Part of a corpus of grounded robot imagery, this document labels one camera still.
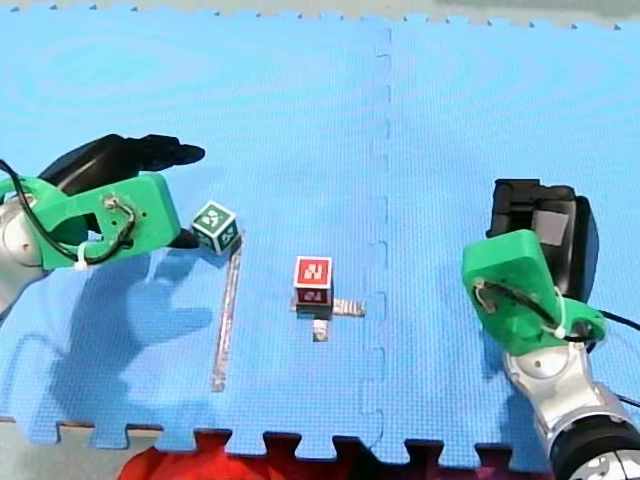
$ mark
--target green block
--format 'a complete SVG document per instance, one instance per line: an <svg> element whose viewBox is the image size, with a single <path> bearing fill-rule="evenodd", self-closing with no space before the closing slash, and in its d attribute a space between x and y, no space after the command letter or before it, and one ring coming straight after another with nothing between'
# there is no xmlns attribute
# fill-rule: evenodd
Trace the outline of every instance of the green block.
<svg viewBox="0 0 640 480"><path fill-rule="evenodd" d="M239 234L235 213L216 202L208 202L191 226L200 244L218 254L224 252Z"/></svg>

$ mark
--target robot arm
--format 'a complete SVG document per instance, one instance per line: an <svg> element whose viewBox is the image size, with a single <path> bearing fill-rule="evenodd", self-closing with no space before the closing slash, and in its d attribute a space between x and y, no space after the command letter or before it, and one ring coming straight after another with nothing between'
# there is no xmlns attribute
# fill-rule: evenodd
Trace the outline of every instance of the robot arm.
<svg viewBox="0 0 640 480"><path fill-rule="evenodd" d="M586 304L598 250L588 201L569 187L499 180L487 236L465 249L463 281L534 409L556 478L640 478L640 433L589 365L606 324Z"/></svg>
<svg viewBox="0 0 640 480"><path fill-rule="evenodd" d="M204 157L177 138L107 135L58 158L38 177L0 182L0 323L22 292L56 268L98 264L162 247L196 248L158 173ZM89 232L101 240L89 242Z"/></svg>

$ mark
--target small block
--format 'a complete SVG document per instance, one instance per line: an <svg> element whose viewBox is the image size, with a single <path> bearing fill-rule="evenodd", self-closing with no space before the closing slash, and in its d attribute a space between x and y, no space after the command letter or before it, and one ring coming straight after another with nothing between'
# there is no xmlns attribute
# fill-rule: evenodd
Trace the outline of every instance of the small block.
<svg viewBox="0 0 640 480"><path fill-rule="evenodd" d="M330 257L297 257L293 284L299 305L331 305L333 260Z"/></svg>
<svg viewBox="0 0 640 480"><path fill-rule="evenodd" d="M330 288L333 280L333 259L330 257L296 258L294 286L299 288Z"/></svg>
<svg viewBox="0 0 640 480"><path fill-rule="evenodd" d="M235 213L216 202L208 202L196 214L191 226L200 244L218 255L239 238Z"/></svg>
<svg viewBox="0 0 640 480"><path fill-rule="evenodd" d="M327 342L329 340L329 321L315 319L312 321L313 341Z"/></svg>

